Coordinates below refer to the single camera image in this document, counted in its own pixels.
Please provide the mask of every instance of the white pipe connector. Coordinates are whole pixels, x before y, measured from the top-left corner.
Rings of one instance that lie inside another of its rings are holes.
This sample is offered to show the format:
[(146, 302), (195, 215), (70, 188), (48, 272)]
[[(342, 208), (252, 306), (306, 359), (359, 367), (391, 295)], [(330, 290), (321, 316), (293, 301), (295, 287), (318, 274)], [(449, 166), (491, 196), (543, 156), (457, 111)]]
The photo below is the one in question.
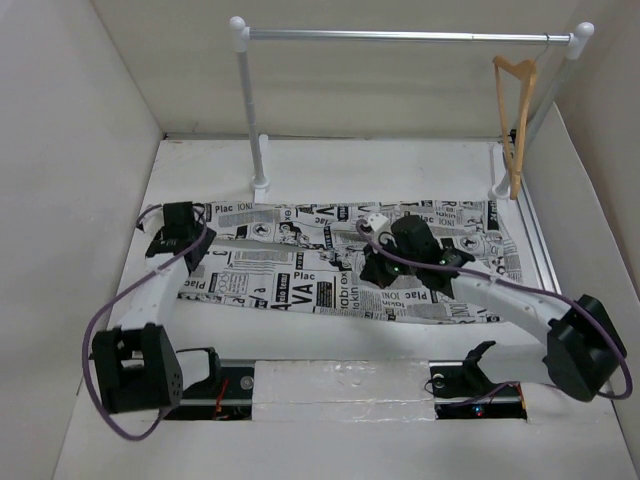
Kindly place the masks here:
[(594, 31), (595, 27), (592, 23), (583, 22), (578, 25), (576, 31), (571, 34), (571, 41), (569, 42), (569, 48), (567, 48), (567, 54), (565, 55), (566, 58), (569, 60), (577, 60)]
[(249, 27), (242, 17), (233, 17), (229, 20), (229, 28), (233, 33), (233, 48), (236, 53), (246, 52), (249, 49)]

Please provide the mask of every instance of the horizontal metal bar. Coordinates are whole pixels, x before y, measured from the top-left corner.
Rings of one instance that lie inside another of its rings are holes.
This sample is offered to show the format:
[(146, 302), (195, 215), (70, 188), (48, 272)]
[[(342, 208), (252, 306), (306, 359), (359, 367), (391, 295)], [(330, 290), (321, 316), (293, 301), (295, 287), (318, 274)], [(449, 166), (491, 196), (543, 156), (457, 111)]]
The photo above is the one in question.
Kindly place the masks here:
[(250, 28), (250, 40), (355, 40), (417, 43), (513, 43), (518, 45), (569, 45), (571, 35), (501, 33), (384, 32), (357, 30), (286, 30)]

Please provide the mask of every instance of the metal rod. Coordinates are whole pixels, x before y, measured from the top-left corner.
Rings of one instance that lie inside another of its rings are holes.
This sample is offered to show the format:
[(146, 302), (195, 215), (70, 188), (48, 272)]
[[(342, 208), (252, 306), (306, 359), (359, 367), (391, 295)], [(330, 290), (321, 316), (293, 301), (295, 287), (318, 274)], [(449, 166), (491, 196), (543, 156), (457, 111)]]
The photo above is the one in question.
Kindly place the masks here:
[(253, 93), (251, 91), (251, 77), (249, 76), (249, 59), (247, 52), (236, 52), (238, 68), (240, 69), (240, 81), (242, 83), (242, 96), (244, 97), (244, 109), (249, 126), (249, 144), (251, 145), (251, 157), (253, 158), (254, 188), (264, 188), (269, 180), (262, 167), (262, 155), (260, 154), (260, 141), (258, 140), (258, 128), (256, 126), (256, 112), (253, 106)]
[(527, 138), (525, 140), (524, 147), (525, 150), (529, 148), (529, 145), (531, 145), (531, 142), (533, 142), (533, 140), (535, 139), (538, 130), (540, 130), (540, 126), (542, 125), (542, 121), (547, 116), (547, 113), (549, 113), (549, 110), (551, 109), (551, 106), (553, 105), (553, 102), (558, 95), (560, 87), (562, 86), (564, 81), (571, 75), (571, 71), (573, 70), (575, 63), (575, 60), (570, 60), (566, 57), (562, 60), (562, 63), (558, 68), (558, 72), (556, 73), (553, 82), (549, 86), (547, 93), (545, 93), (540, 106), (536, 110), (536, 113), (533, 115), (531, 120), (529, 120), (529, 122), (527, 123)]
[(517, 45), (569, 45), (571, 35), (493, 33), (384, 32), (357, 30), (282, 30), (250, 28), (250, 40), (355, 40), (417, 43), (513, 43)]

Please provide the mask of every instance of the clothes hanger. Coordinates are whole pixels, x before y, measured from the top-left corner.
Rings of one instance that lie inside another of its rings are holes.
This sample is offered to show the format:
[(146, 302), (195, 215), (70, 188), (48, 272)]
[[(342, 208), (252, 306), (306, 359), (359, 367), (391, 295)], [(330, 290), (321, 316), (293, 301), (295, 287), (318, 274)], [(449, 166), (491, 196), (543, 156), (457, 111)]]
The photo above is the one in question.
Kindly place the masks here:
[[(520, 192), (522, 184), (522, 164), (524, 160), (524, 145), (527, 130), (527, 116), (529, 114), (529, 106), (533, 97), (533, 91), (538, 77), (536, 62), (528, 59), (517, 65), (510, 63), (506, 58), (497, 55), (493, 59), (493, 65), (496, 74), (496, 89), (498, 90), (498, 108), (500, 110), (500, 127), (502, 129), (502, 142), (504, 143), (504, 154), (509, 171), (511, 183), (511, 192), (509, 198), (515, 200)], [(518, 122), (515, 144), (515, 153), (511, 150), (508, 134), (507, 113), (502, 90), (502, 79), (500, 78), (500, 70), (513, 75), (520, 80), (520, 105), (518, 108)]]

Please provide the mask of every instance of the red wire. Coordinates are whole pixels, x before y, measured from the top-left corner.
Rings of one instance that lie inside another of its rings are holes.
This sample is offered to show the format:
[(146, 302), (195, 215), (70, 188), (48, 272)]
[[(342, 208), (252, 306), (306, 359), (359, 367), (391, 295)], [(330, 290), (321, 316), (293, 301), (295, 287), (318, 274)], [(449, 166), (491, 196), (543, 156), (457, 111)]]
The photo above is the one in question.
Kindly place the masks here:
[(216, 419), (216, 415), (218, 415), (218, 412), (220, 411), (220, 402), (222, 401), (222, 397), (224, 397), (224, 392), (227, 391), (227, 386), (229, 385), (229, 379), (225, 378), (224, 379), (224, 383), (222, 384), (222, 390), (220, 391), (220, 395), (218, 395), (218, 398), (216, 399), (216, 409), (213, 411), (213, 419)]

